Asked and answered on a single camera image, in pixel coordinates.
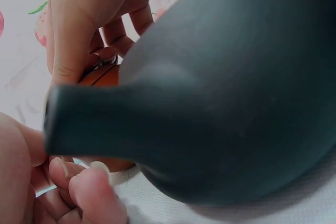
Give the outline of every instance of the green leaf print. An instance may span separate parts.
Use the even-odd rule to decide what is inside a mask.
[[[44,2],[39,7],[37,7],[35,10],[29,12],[28,14],[35,14],[35,13],[40,12],[47,4],[48,4],[48,1]]]

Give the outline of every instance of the ceramic teapot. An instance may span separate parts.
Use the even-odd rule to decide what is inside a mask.
[[[178,201],[258,199],[336,142],[336,0],[179,0],[118,86],[54,87],[49,154],[135,162]]]

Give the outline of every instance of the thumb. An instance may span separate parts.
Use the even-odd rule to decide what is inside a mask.
[[[69,183],[74,203],[83,211],[85,224],[126,224],[127,211],[102,169],[85,169]]]

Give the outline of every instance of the white fabric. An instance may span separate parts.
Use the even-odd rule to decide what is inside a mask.
[[[45,1],[0,0],[5,21],[0,35],[0,111],[35,129],[41,129],[50,76],[45,49],[34,37],[34,29],[40,38],[45,33],[41,21],[45,9],[31,15],[28,12]],[[152,10],[159,13],[174,1],[151,0]],[[137,40],[129,19],[124,20],[128,34]],[[164,196],[137,168],[113,177],[131,224],[332,224],[336,223],[335,172],[336,149],[307,175],[271,197],[245,206],[212,210],[191,208]]]

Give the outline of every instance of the fingernail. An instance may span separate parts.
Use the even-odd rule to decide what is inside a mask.
[[[109,185],[112,186],[112,175],[110,174],[110,170],[106,164],[100,161],[94,161],[90,163],[90,168],[103,170],[109,178]]]
[[[66,178],[69,178],[69,170],[68,170],[65,162],[61,158],[59,158],[59,157],[55,157],[54,160],[57,161],[57,162],[59,162],[59,164],[62,166],[62,168],[64,170],[64,176]]]

